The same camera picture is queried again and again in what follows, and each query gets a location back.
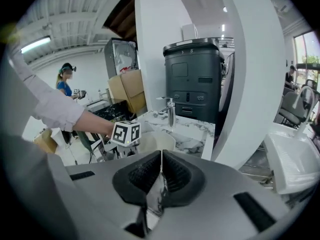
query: ceiling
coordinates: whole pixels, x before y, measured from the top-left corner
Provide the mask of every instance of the ceiling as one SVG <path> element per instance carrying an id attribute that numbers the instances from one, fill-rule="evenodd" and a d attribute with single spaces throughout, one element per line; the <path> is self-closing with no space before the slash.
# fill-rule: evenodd
<path id="1" fill-rule="evenodd" d="M 68 56 L 101 52 L 117 34 L 104 27 L 119 0 L 36 0 L 17 24 L 21 47 L 45 36 L 51 42 L 23 54 L 36 70 Z"/>
<path id="2" fill-rule="evenodd" d="M 119 1 L 36 0 L 17 24 L 20 44 L 23 47 L 45 36 L 50 36 L 51 42 L 24 53 L 25 61 L 36 70 L 57 59 L 101 52 L 110 38 L 119 37 L 104 26 Z M 223 0 L 181 1 L 200 38 L 220 37 L 222 33 L 234 36 Z M 302 17 L 295 7 L 278 15 L 283 29 Z"/>
<path id="3" fill-rule="evenodd" d="M 103 25 L 124 40 L 137 41 L 135 0 L 120 0 Z"/>
<path id="4" fill-rule="evenodd" d="M 303 19 L 303 16 L 301 15 L 299 10 L 294 6 L 294 4 L 290 0 L 288 0 L 288 5 L 290 6 L 290 9 L 288 11 L 281 12 L 280 8 L 278 8 L 277 5 L 282 4 L 281 3 L 282 1 L 283 0 L 271 0 L 271 2 L 274 5 L 274 8 L 276 10 L 276 13 L 279 17 L 281 27 L 284 30 L 292 23 L 294 23 L 300 19 Z"/>
<path id="5" fill-rule="evenodd" d="M 303 16 L 293 5 L 288 11 L 281 12 L 277 5 L 282 5 L 283 0 L 271 0 L 279 17 L 282 29 L 292 23 L 303 19 Z M 196 25 L 200 38 L 219 37 L 222 34 L 221 26 L 225 24 L 225 37 L 233 37 L 233 29 L 229 15 L 223 11 L 223 0 L 182 0 L 192 22 Z"/>
<path id="6" fill-rule="evenodd" d="M 225 24 L 225 37 L 233 37 L 232 26 L 223 0 L 181 0 L 197 27 L 200 38 L 220 37 Z"/>

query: trash bin lid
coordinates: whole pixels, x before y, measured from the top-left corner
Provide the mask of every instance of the trash bin lid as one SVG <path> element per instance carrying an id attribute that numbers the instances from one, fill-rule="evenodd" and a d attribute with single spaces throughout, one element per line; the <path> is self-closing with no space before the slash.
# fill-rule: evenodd
<path id="1" fill-rule="evenodd" d="M 215 50 L 219 51 L 219 45 L 213 38 L 197 38 L 197 39 L 190 39 L 190 40 L 175 42 L 175 43 L 166 45 L 165 47 L 163 47 L 163 55 L 165 55 L 165 52 L 167 50 L 172 48 L 177 48 L 177 47 L 184 48 L 186 46 L 200 45 L 200 44 L 213 45 Z"/>

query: woman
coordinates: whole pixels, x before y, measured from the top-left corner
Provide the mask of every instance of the woman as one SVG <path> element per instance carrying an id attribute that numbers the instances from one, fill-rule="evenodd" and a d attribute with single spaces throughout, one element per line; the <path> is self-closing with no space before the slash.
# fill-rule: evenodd
<path id="1" fill-rule="evenodd" d="M 73 68 L 70 63 L 63 64 L 62 68 L 59 70 L 59 74 L 56 79 L 55 87 L 61 91 L 64 95 L 71 97 L 73 100 L 79 97 L 78 94 L 72 95 L 72 90 L 67 84 L 68 79 L 72 79 Z"/>
<path id="2" fill-rule="evenodd" d="M 67 84 L 67 80 L 72 79 L 73 71 L 74 71 L 74 69 L 70 63 L 63 64 L 62 68 L 59 70 L 59 73 L 58 73 L 58 76 L 56 79 L 56 83 L 55 83 L 55 87 L 60 92 L 62 92 L 65 96 L 71 97 L 73 100 L 75 100 L 75 99 L 79 98 L 79 94 L 77 93 L 77 94 L 72 95 L 72 90 L 71 90 L 70 86 Z M 71 134 L 69 132 L 62 130 L 62 135 L 63 135 L 64 140 L 67 143 L 69 143 Z M 91 145 L 95 142 L 90 141 L 84 131 L 73 130 L 72 135 L 74 138 L 77 138 L 79 136 L 82 145 L 87 150 L 89 150 L 89 152 L 92 151 Z"/>

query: white panel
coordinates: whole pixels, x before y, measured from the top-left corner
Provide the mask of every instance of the white panel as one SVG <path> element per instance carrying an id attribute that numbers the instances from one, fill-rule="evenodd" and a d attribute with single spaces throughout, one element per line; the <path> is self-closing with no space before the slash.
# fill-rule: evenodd
<path id="1" fill-rule="evenodd" d="M 285 81 L 285 42 L 270 0 L 223 1 L 234 29 L 235 71 L 230 106 L 211 160 L 239 169 L 277 114 Z"/>

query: ceiling light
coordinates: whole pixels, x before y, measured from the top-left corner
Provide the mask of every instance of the ceiling light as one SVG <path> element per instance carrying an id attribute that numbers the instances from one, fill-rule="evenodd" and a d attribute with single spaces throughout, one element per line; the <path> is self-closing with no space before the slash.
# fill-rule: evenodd
<path id="1" fill-rule="evenodd" d="M 50 41 L 51 41 L 50 36 L 45 36 L 45 37 L 38 39 L 38 40 L 26 45 L 25 47 L 21 48 L 21 53 L 24 54 L 27 51 L 30 51 L 33 48 L 36 48 L 38 46 L 42 46 L 46 43 L 49 43 Z"/>

